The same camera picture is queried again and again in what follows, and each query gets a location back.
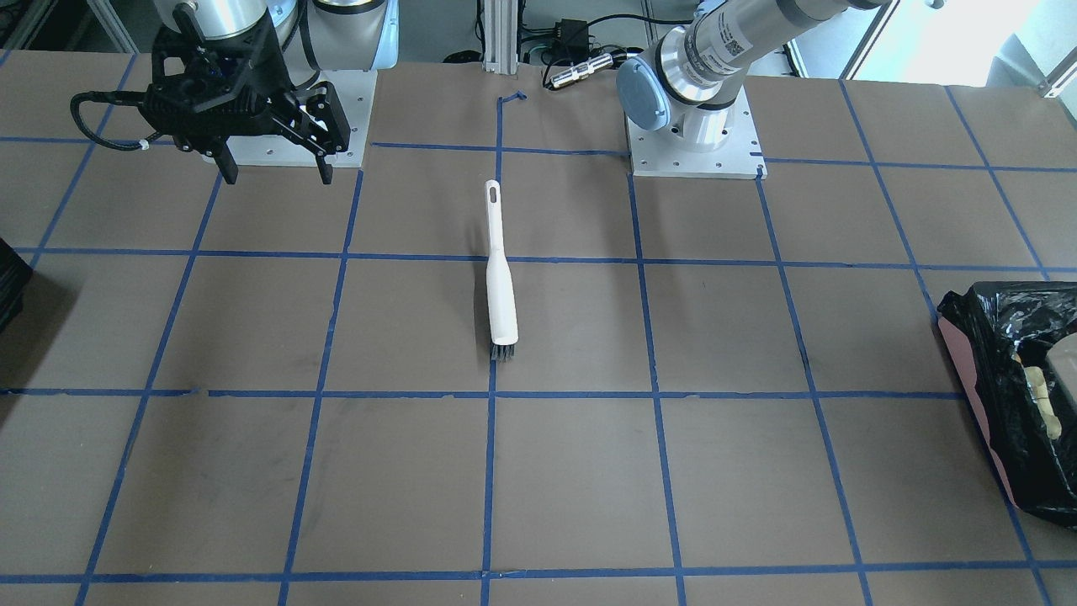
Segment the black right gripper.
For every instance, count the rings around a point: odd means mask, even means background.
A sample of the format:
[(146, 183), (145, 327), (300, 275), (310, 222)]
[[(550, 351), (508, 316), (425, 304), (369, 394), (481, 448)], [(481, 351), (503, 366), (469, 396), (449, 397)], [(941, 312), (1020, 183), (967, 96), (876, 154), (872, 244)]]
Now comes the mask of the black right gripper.
[(351, 127), (331, 82), (296, 91), (278, 27), (294, 4), (158, 4), (151, 84), (141, 114), (177, 147), (210, 155), (225, 183), (237, 183), (230, 136), (289, 136), (314, 157), (321, 183), (327, 158), (347, 152)]

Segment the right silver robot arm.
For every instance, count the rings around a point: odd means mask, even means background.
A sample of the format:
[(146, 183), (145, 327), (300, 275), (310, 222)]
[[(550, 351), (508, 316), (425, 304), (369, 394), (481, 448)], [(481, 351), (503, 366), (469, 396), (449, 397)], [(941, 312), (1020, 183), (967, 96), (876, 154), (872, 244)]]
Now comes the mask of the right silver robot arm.
[(342, 74), (398, 59), (396, 1), (157, 1), (143, 119), (234, 183), (230, 139), (303, 147), (320, 180), (362, 145)]

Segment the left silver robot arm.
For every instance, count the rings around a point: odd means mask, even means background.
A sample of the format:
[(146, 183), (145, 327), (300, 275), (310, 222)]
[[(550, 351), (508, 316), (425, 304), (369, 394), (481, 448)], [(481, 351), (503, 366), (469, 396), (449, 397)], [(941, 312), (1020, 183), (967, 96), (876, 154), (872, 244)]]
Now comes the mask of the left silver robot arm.
[(848, 8), (881, 1), (707, 1), (695, 19), (627, 59), (617, 93), (627, 119), (688, 152), (719, 149), (749, 68)]

